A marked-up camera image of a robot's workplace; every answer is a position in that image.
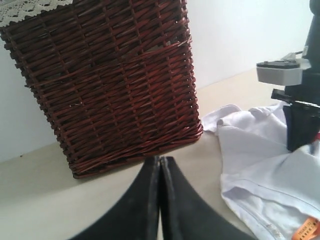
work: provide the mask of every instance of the table surface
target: table surface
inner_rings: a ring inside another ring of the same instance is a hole
[[[199,114],[227,104],[243,110],[274,103],[274,86],[257,81],[250,70],[197,91]],[[176,159],[198,194],[218,213],[252,235],[221,198],[219,141],[200,140],[167,154]],[[142,163],[90,179],[76,180],[57,143],[0,163],[0,239],[66,240],[94,223],[128,189]],[[161,228],[159,239],[162,239]]]

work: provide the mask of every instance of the white cloth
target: white cloth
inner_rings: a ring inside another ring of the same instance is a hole
[[[0,27],[10,22],[19,22],[42,11],[51,11],[58,6],[71,4],[73,0],[0,0]]]
[[[307,217],[320,219],[320,160],[309,146],[288,152],[282,108],[228,105],[202,119],[219,137],[222,198],[259,240],[291,240]]]

